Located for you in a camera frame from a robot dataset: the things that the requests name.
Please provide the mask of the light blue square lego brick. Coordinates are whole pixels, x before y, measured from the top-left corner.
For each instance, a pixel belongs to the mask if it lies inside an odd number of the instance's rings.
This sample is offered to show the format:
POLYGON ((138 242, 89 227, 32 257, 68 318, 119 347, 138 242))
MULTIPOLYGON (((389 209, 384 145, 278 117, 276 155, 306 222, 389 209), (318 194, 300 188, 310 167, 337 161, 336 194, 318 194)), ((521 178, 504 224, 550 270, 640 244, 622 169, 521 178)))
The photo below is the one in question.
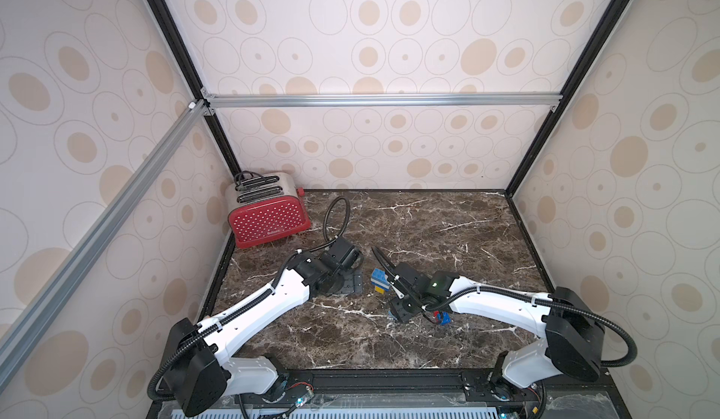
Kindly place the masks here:
POLYGON ((384 270, 381 270, 381 269, 378 269, 378 268, 375 268, 375 269, 372 271, 372 274, 371 274, 370 279, 371 279, 371 283, 372 283, 372 284, 373 284, 373 282, 376 282, 376 283, 382 283, 382 284, 389 284, 389 285, 390 285, 390 283, 389 283, 389 281, 388 281, 388 279, 387 279, 387 276, 386 276, 386 272, 384 272, 384 270))

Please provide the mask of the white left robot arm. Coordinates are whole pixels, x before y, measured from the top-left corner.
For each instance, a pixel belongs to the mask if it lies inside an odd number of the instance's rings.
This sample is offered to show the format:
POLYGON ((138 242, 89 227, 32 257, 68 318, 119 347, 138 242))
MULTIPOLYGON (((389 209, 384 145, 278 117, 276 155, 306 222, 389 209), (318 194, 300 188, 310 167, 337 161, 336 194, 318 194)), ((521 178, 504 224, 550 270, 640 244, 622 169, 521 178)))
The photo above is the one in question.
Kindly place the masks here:
POLYGON ((269 356, 240 358, 237 352, 286 312, 317 296, 339 293, 363 261, 361 250, 343 237, 322 248, 298 250, 273 280, 234 306, 199 323, 179 321, 148 383, 148 398, 176 401, 187 417, 228 396, 281 400, 289 382, 285 368, 269 356))

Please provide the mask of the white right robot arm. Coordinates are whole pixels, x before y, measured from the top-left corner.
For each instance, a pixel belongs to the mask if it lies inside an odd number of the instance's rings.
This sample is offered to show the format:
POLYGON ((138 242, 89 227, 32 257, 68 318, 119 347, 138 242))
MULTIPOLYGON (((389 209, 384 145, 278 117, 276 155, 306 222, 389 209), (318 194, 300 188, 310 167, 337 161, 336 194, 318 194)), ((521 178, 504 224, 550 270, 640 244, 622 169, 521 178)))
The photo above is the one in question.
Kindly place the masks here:
POLYGON ((532 333, 536 341, 501 353, 490 384, 525 389, 558 375, 595 382, 601 375, 605 327, 574 292, 523 293, 440 271, 428 277, 406 263, 384 269, 396 293, 391 313, 401 323, 424 316, 440 323, 445 313, 485 317, 532 333))

